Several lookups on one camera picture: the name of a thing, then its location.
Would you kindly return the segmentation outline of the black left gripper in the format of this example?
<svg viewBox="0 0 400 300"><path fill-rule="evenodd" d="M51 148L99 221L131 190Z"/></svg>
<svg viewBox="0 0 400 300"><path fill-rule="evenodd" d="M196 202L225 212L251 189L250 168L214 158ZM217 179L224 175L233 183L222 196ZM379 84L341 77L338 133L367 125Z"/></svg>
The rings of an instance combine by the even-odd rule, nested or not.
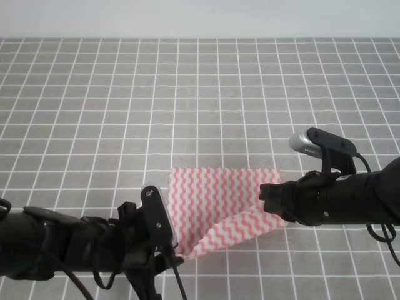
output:
<svg viewBox="0 0 400 300"><path fill-rule="evenodd" d="M118 207L118 218L110 219L122 238L121 262L112 271L107 288L111 289L115 277L123 274L135 290L139 299L161 299L156 291L155 277L172 269L182 295L184 288L178 272L178 266L184 262L176 257L174 248L166 247L158 251L150 242L149 232L144 220L142 205L125 202Z"/></svg>

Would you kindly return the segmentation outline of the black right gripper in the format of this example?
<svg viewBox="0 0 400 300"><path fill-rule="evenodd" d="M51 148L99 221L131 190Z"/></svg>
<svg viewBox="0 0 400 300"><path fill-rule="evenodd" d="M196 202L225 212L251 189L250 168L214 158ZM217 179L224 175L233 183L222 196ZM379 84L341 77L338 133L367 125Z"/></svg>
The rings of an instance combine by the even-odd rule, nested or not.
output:
<svg viewBox="0 0 400 300"><path fill-rule="evenodd" d="M320 193L335 181L335 172L309 171L297 181L261 184L259 199L264 202L266 213L277 215L289 223L319 226L323 220L319 208Z"/></svg>

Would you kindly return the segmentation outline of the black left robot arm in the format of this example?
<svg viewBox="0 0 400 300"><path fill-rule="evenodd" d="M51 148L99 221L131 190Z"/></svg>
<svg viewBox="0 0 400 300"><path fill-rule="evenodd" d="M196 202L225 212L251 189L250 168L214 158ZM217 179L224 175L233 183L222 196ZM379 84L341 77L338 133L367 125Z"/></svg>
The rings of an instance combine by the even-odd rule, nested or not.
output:
<svg viewBox="0 0 400 300"><path fill-rule="evenodd" d="M133 202L120 205L117 218L103 219L32 206L12 212L1 200L1 275L9 279L47 281L61 271L91 299L78 272L92 273L103 290L123 274L139 299L160 299L155 277L184 262L176 246L171 226Z"/></svg>

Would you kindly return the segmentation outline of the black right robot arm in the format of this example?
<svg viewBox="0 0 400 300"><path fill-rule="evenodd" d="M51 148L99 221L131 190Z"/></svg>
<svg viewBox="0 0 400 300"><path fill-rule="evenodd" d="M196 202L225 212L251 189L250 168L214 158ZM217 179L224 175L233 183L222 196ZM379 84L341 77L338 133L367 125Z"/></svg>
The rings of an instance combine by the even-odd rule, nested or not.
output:
<svg viewBox="0 0 400 300"><path fill-rule="evenodd" d="M383 170L341 175L309 171L297 181L262 184L264 212L304 226L399 225L399 159Z"/></svg>

